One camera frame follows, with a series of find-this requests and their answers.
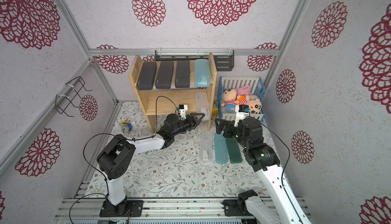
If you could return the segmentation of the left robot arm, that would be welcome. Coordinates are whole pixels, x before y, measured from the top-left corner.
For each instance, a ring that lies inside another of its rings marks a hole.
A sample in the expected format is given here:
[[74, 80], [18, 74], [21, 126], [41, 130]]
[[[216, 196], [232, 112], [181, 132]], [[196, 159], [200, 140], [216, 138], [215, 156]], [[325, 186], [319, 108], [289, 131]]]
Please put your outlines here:
[[204, 113], [190, 113], [185, 119], [180, 120], [178, 115], [169, 114], [155, 135], [138, 139], [128, 139], [121, 134], [115, 135], [97, 157], [99, 169], [103, 172], [108, 187], [108, 194], [99, 216], [139, 217], [143, 201], [127, 199], [123, 180], [133, 156], [168, 148], [175, 141], [175, 136], [196, 128], [204, 117]]

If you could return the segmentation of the clear pencil case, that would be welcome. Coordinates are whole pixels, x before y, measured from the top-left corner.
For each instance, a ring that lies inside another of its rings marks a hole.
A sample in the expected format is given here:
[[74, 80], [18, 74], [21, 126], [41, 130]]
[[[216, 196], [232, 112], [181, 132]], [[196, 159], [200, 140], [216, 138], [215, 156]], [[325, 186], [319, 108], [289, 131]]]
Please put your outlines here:
[[197, 107], [197, 113], [203, 113], [205, 116], [202, 121], [208, 121], [211, 117], [208, 96], [205, 92], [195, 93], [195, 103]]
[[210, 131], [201, 132], [200, 137], [200, 160], [204, 162], [212, 161], [213, 157], [213, 133]]

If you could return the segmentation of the dark green pencil case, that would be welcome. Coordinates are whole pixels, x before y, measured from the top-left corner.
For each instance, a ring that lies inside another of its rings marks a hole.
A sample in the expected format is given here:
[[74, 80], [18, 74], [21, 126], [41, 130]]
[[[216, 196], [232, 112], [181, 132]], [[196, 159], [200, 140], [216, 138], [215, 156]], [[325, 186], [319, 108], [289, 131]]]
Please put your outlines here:
[[226, 138], [226, 145], [230, 163], [239, 164], [242, 163], [242, 156], [239, 149], [239, 144], [233, 138]]

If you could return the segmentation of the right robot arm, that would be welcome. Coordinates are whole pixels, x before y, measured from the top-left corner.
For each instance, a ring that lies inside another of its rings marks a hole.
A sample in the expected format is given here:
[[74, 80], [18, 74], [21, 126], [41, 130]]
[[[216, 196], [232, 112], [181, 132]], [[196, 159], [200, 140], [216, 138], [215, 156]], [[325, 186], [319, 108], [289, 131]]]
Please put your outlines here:
[[216, 133], [235, 140], [246, 162], [266, 186], [275, 205], [274, 213], [254, 191], [238, 196], [238, 209], [249, 213], [262, 224], [310, 224], [284, 176], [284, 168], [272, 147], [264, 142], [262, 123], [252, 117], [234, 121], [216, 119]]

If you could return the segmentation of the teal pencil case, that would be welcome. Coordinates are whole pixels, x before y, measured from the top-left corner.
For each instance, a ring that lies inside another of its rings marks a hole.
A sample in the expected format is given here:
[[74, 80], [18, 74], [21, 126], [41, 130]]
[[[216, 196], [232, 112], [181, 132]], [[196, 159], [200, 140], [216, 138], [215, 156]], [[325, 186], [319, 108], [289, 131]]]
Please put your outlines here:
[[221, 134], [214, 134], [215, 161], [217, 164], [225, 165], [228, 163], [228, 149], [226, 139]]

